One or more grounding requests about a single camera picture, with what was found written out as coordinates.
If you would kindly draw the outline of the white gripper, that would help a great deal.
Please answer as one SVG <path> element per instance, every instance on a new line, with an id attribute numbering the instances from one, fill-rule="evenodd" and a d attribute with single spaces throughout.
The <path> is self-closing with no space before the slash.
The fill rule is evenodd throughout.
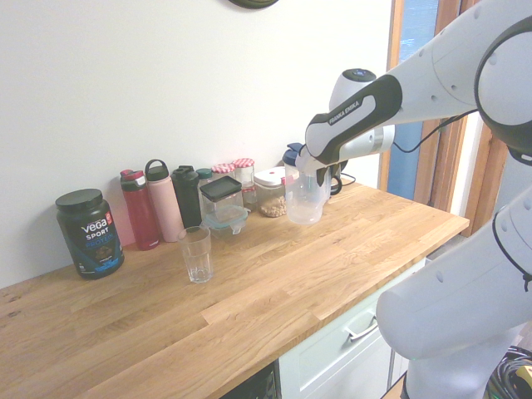
<path id="1" fill-rule="evenodd" d="M 321 168 L 321 162 L 314 158 L 306 145 L 303 145 L 298 152 L 295 166 L 299 171 L 316 171 L 316 181 L 319 187 L 329 188 L 331 185 L 330 167 Z"/>

